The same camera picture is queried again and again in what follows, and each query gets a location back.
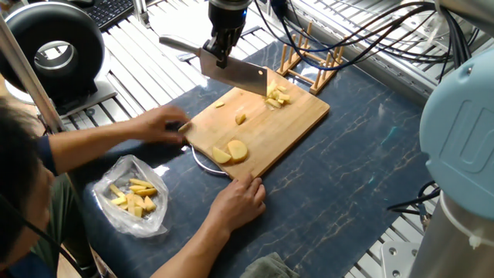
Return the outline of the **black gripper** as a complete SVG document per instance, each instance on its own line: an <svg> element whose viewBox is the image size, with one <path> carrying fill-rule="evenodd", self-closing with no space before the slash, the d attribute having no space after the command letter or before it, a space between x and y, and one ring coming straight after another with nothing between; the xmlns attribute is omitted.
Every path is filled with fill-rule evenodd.
<svg viewBox="0 0 494 278"><path fill-rule="evenodd" d="M203 45L203 49L216 57L218 67L226 67L228 58L238 59L236 43L245 26L247 8L228 10L210 6L208 17L212 23L211 39Z"/></svg>

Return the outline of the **person's right hand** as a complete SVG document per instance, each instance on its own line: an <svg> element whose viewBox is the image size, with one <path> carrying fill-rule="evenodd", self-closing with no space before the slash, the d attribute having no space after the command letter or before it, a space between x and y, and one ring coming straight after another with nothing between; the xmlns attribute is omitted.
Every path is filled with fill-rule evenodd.
<svg viewBox="0 0 494 278"><path fill-rule="evenodd" d="M235 179L218 193L203 226L211 231L231 234L266 210L265 198L266 189L261 178L247 175Z"/></svg>

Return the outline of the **person's left hand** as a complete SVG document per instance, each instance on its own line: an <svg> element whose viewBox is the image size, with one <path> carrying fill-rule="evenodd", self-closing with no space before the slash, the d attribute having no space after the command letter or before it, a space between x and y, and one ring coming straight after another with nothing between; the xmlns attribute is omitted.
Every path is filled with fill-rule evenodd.
<svg viewBox="0 0 494 278"><path fill-rule="evenodd" d="M188 122L189 118L181 108L165 105L149 110L123 125L130 139L182 144L184 135L178 130Z"/></svg>

